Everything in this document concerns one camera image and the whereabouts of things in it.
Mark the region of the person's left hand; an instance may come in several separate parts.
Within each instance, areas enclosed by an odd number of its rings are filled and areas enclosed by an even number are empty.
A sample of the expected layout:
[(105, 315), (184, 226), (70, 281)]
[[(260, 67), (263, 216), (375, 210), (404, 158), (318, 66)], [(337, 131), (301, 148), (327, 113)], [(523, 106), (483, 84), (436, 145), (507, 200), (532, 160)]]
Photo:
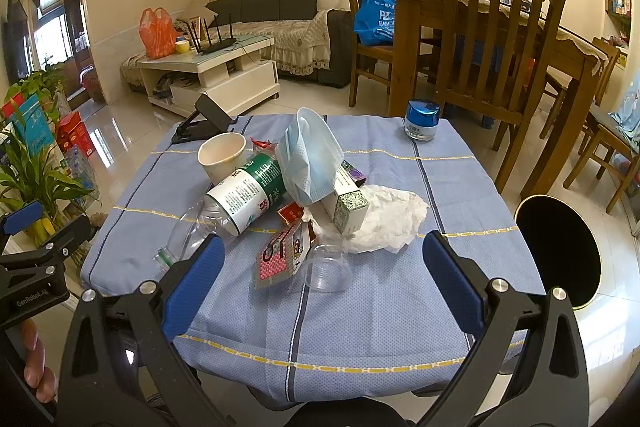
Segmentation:
[(46, 365), (46, 348), (39, 338), (37, 326), (28, 319), (20, 326), (21, 340), (26, 349), (24, 378), (36, 392), (40, 403), (51, 402), (58, 391), (58, 380)]

